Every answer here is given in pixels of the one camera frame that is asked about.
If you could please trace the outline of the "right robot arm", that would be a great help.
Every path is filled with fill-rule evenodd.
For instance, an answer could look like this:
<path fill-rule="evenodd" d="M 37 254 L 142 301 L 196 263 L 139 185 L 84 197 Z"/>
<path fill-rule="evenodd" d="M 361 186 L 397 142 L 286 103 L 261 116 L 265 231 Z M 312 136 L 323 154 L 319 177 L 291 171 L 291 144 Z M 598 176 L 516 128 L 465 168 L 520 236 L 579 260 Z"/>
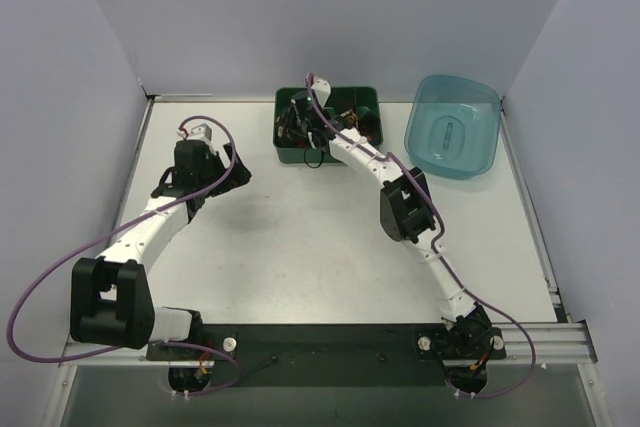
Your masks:
<path fill-rule="evenodd" d="M 331 89 L 322 80 L 292 93 L 275 120 L 275 139 L 312 150 L 319 161 L 331 157 L 370 179 L 379 191 L 383 231 L 415 254 L 431 274 L 446 331 L 444 344 L 457 354 L 489 350 L 494 346 L 491 321 L 443 256 L 444 221 L 433 205 L 424 173 L 409 170 L 391 153 L 380 152 L 377 111 L 355 103 L 344 108 L 327 106 L 330 97 Z"/>

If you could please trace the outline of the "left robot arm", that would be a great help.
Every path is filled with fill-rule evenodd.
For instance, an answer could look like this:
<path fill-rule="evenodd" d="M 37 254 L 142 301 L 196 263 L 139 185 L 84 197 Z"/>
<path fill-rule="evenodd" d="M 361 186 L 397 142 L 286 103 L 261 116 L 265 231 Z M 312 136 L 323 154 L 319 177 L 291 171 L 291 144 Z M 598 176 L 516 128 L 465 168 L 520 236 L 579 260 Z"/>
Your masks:
<path fill-rule="evenodd" d="M 208 198 L 250 181 L 234 143 L 223 148 L 226 161 L 208 140 L 177 142 L 174 163 L 151 192 L 140 222 L 97 257 L 75 263 L 70 306 L 74 341 L 140 349 L 160 341 L 187 340 L 197 330 L 198 312 L 154 303 L 148 274 Z"/>

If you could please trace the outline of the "black gold floral tie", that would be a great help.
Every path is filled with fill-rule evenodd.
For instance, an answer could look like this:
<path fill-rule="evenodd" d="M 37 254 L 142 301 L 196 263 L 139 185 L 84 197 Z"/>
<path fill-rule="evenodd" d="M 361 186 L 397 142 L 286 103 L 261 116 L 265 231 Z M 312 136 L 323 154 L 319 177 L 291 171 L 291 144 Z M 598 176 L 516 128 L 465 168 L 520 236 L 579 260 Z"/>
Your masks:
<path fill-rule="evenodd" d="M 296 117 L 290 113 L 283 113 L 275 120 L 275 139 L 282 147 L 291 147 L 295 144 Z"/>

